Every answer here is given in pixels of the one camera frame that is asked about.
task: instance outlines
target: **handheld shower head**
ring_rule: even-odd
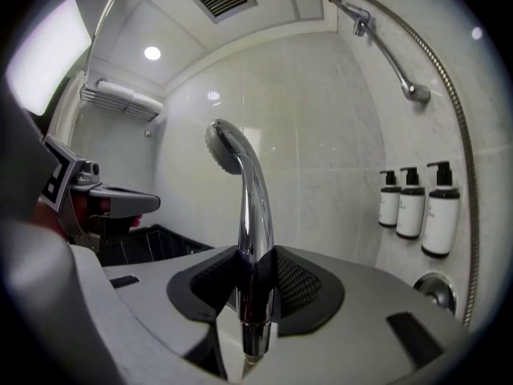
[[[228,121],[221,121],[222,123],[219,119],[214,120],[208,125],[207,132],[205,132],[205,143],[213,159],[223,170],[228,174],[239,176],[241,170],[239,162],[235,157],[235,149],[228,142],[225,135],[225,133],[228,133],[228,130],[235,127]]]
[[[269,349],[273,311],[273,289],[262,288],[272,284],[261,280],[261,270],[266,267],[261,260],[274,246],[264,175],[248,139],[228,121],[213,120],[207,127],[205,143],[223,170],[242,176],[238,246],[243,265],[242,282],[237,288],[237,312],[242,324],[244,353],[261,357]]]

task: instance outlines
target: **white tile wall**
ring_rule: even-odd
[[[159,223],[209,245],[237,243],[240,178],[223,172],[204,144],[208,122],[222,117],[244,129],[261,160],[277,244],[375,265],[385,152],[369,88],[338,34],[230,56],[178,87],[165,107]]]
[[[458,234],[451,255],[444,261],[423,256],[420,242],[405,242],[383,232],[378,267],[413,284],[427,270],[445,273],[456,285],[457,315],[466,300],[470,229],[463,148],[454,110],[436,70],[413,40],[378,9],[362,0],[345,0],[368,10],[377,32],[393,51],[407,75],[431,89],[431,101],[418,109],[402,96],[398,81],[382,53],[367,37],[352,34],[353,22],[339,13],[339,34],[350,46],[369,85],[381,122],[386,165],[424,166],[432,160],[453,161],[454,178],[462,190]],[[473,327],[480,326],[491,309],[507,272],[513,206],[506,184],[513,180],[511,81],[486,31],[460,0],[379,0],[403,17],[430,44],[452,78],[471,131],[478,174],[481,258],[478,299]],[[483,37],[474,40],[475,27]],[[434,172],[421,171],[434,186]]]
[[[146,122],[86,103],[76,121],[71,149],[99,164],[105,184],[153,192],[155,141],[144,136]],[[151,214],[141,226],[153,224]]]

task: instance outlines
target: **metal shower hose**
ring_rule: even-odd
[[[440,75],[449,94],[450,101],[456,114],[459,132],[463,142],[463,154],[465,156],[465,164],[467,166],[467,183],[468,183],[468,201],[471,218],[471,271],[468,282],[467,303],[463,314],[463,325],[469,326],[472,318],[472,310],[475,304],[475,294],[478,285],[479,273],[479,204],[478,204],[478,185],[475,175],[474,154],[472,153],[471,135],[468,131],[467,119],[463,112],[463,106],[459,101],[458,93],[454,88],[446,68],[443,66],[437,55],[431,50],[431,47],[418,35],[418,33],[401,17],[395,14],[391,9],[381,4],[378,0],[366,0],[368,3],[377,7],[387,16],[392,18],[399,26],[401,26],[415,42],[424,50],[434,68]]]

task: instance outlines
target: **shampoo bottle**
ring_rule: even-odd
[[[459,192],[452,185],[452,171],[448,161],[438,165],[436,189],[430,192],[427,203],[426,231],[422,240],[424,254],[444,258],[454,242],[459,213]]]
[[[426,191],[418,183],[416,167],[401,168],[406,171],[406,187],[399,193],[398,226],[396,234],[406,240],[420,237]]]
[[[386,174],[385,185],[381,191],[381,204],[379,205],[379,225],[386,228],[395,228],[398,224],[399,192],[395,182],[395,173],[392,170],[380,171]]]

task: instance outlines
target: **black slot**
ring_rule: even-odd
[[[386,321],[417,369],[443,354],[443,348],[411,313],[394,314],[386,317]]]
[[[130,286],[131,284],[135,284],[140,280],[134,275],[126,275],[124,277],[112,278],[109,280],[114,287],[114,289],[121,288],[122,286]]]

